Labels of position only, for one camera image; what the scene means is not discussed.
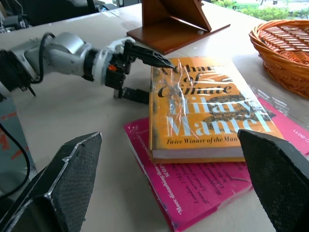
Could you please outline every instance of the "wooden book stand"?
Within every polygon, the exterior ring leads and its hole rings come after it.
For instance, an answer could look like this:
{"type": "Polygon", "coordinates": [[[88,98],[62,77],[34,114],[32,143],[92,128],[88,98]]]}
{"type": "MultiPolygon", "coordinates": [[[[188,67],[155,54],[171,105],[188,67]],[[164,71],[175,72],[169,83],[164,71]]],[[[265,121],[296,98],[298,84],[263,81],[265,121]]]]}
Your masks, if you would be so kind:
{"type": "Polygon", "coordinates": [[[143,0],[143,26],[126,34],[166,55],[230,26],[224,16],[205,10],[207,20],[200,1],[143,0]]]}

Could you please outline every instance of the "book cover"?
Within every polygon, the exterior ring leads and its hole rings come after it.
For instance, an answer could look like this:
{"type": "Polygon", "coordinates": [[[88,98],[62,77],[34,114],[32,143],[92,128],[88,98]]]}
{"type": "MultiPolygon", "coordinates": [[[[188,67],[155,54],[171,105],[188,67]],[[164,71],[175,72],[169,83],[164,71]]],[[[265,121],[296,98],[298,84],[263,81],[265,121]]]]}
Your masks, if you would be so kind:
{"type": "Polygon", "coordinates": [[[293,144],[309,160],[309,131],[293,122],[264,99],[258,98],[258,100],[267,110],[284,139],[293,144]]]}
{"type": "Polygon", "coordinates": [[[252,189],[244,162],[154,164],[149,119],[124,126],[129,144],[174,231],[183,231],[252,189]]]}
{"type": "Polygon", "coordinates": [[[150,151],[154,162],[244,161],[239,129],[282,138],[230,60],[170,61],[174,69],[152,67],[150,151]]]}

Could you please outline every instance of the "tabletop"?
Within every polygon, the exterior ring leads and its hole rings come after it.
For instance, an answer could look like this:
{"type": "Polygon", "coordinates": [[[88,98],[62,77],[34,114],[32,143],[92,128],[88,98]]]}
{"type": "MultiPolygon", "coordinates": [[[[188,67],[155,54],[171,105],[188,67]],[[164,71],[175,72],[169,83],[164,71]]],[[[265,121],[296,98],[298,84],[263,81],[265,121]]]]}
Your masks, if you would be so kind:
{"type": "MultiPolygon", "coordinates": [[[[254,90],[305,128],[309,127],[309,101],[289,93],[272,81],[250,43],[248,33],[262,21],[210,3],[203,10],[230,19],[231,26],[181,48],[167,57],[225,56],[254,90]]],[[[0,49],[9,49],[50,31],[80,36],[102,48],[141,26],[141,5],[0,34],[0,49]]],[[[136,61],[125,86],[149,90],[150,67],[136,61]]],[[[130,151],[123,125],[148,116],[148,106],[114,100],[113,90],[72,75],[52,73],[37,94],[13,93],[30,152],[38,171],[66,141],[94,131],[102,132],[97,177],[82,232],[168,232],[169,227],[130,151]]],[[[254,191],[200,221],[188,232],[274,232],[254,191]]]]}

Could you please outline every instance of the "pink book cover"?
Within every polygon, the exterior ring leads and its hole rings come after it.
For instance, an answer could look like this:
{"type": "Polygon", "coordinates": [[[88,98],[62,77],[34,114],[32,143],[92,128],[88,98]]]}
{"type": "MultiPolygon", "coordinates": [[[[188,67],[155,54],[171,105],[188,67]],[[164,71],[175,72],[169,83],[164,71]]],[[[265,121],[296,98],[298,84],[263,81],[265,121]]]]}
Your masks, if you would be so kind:
{"type": "Polygon", "coordinates": [[[180,232],[252,189],[244,162],[153,164],[149,119],[124,126],[130,146],[175,232],[180,232]]]}
{"type": "Polygon", "coordinates": [[[297,150],[309,159],[309,131],[293,122],[267,101],[261,98],[258,99],[267,110],[268,115],[280,130],[284,139],[289,141],[297,150]]]}

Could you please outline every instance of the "wicker basket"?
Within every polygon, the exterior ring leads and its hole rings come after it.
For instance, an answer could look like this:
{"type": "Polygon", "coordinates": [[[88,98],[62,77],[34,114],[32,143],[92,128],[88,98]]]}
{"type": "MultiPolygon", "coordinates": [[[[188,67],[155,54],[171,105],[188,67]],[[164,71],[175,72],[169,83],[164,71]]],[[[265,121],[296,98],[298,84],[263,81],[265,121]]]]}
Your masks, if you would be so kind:
{"type": "Polygon", "coordinates": [[[249,34],[269,75],[309,99],[309,20],[273,20],[249,34]]]}

